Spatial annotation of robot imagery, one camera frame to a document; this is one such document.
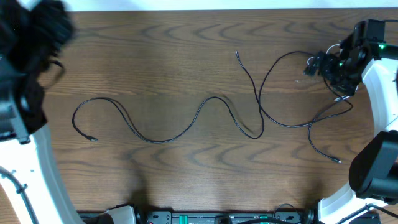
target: cable end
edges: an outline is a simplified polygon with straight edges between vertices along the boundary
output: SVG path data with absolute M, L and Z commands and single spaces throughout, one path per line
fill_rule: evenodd
M 93 136 L 87 136 L 87 139 L 92 141 L 92 142 L 98 141 L 98 139 L 94 138 Z
M 338 163 L 338 164 L 342 164 L 342 163 L 343 163 L 341 160 L 339 160 L 339 159 L 337 159 L 337 158 L 335 158 L 335 157 L 331 157 L 330 159 L 331 159 L 333 162 L 336 162 L 336 163 Z

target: green connector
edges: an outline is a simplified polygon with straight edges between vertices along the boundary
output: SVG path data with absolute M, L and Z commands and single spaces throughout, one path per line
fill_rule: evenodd
M 266 215 L 261 215 L 260 218 L 268 218 L 268 216 L 266 216 Z
M 180 215 L 180 224 L 188 224 L 188 215 Z

